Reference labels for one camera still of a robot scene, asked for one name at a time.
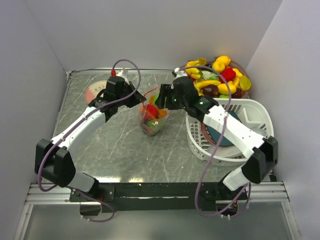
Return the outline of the clear orange zip top bag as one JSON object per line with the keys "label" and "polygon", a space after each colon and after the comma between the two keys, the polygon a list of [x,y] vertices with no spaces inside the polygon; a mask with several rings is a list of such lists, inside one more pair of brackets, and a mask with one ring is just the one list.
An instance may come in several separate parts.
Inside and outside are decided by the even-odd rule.
{"label": "clear orange zip top bag", "polygon": [[160,93],[160,87],[157,86],[144,94],[146,100],[138,109],[138,123],[142,132],[147,136],[154,136],[165,125],[170,111],[166,108],[160,109],[156,105],[156,100]]}

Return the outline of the red apple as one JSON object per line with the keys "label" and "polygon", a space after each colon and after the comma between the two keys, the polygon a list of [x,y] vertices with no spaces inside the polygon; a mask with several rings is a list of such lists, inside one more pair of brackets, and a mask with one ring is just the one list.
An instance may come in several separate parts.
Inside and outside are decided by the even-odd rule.
{"label": "red apple", "polygon": [[157,108],[153,104],[148,104],[146,109],[147,112],[144,116],[146,120],[152,120],[157,117]]}

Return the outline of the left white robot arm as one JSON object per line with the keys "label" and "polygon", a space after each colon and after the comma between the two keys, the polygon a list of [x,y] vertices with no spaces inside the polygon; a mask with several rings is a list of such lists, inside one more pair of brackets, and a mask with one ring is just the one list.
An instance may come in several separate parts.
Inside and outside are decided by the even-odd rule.
{"label": "left white robot arm", "polygon": [[82,142],[96,129],[104,125],[119,107],[132,108],[144,102],[140,94],[124,76],[111,76],[85,109],[83,114],[62,133],[51,140],[40,140],[36,145],[35,173],[37,183],[46,179],[56,186],[81,191],[88,201],[97,199],[100,193],[98,181],[76,169],[73,155]]}

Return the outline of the orange fruit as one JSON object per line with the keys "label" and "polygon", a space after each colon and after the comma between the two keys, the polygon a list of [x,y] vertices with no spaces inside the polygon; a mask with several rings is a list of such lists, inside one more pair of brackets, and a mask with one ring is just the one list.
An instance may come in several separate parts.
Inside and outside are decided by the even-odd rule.
{"label": "orange fruit", "polygon": [[140,109],[139,109],[139,115],[140,115],[140,117],[143,119],[143,118],[145,117],[145,114],[146,114],[146,112],[145,112],[145,110],[144,110],[144,107],[141,106]]}

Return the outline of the tan ginger root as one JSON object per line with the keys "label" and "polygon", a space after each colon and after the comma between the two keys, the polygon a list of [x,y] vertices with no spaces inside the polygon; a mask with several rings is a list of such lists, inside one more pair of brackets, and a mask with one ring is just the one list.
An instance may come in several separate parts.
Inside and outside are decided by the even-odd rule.
{"label": "tan ginger root", "polygon": [[165,117],[166,115],[167,115],[168,113],[167,113],[167,111],[165,110],[165,109],[157,109],[157,116],[156,116],[156,118],[157,119],[161,119],[161,118],[163,118],[163,117]]}

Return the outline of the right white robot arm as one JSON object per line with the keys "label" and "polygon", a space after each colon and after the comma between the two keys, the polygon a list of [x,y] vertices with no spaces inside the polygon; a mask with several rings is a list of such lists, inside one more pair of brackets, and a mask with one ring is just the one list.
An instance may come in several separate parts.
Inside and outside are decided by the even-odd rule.
{"label": "right white robot arm", "polygon": [[259,184],[278,163],[278,141],[273,136],[263,137],[236,120],[211,96],[200,96],[188,76],[161,84],[155,104],[160,109],[185,110],[226,137],[247,159],[223,179],[218,192],[224,199],[232,198],[246,184]]}

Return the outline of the lychee cluster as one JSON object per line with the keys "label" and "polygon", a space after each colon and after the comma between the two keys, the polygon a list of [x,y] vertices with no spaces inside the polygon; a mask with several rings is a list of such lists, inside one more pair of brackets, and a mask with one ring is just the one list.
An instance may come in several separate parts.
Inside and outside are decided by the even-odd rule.
{"label": "lychee cluster", "polygon": [[150,128],[147,126],[147,122],[148,121],[145,121],[145,122],[142,122],[140,124],[140,127],[142,129],[142,131],[146,134],[146,135],[150,135],[150,136],[153,136],[155,135],[156,133],[158,133],[162,128],[163,128],[163,125],[159,122],[160,126],[157,127],[157,128]]}

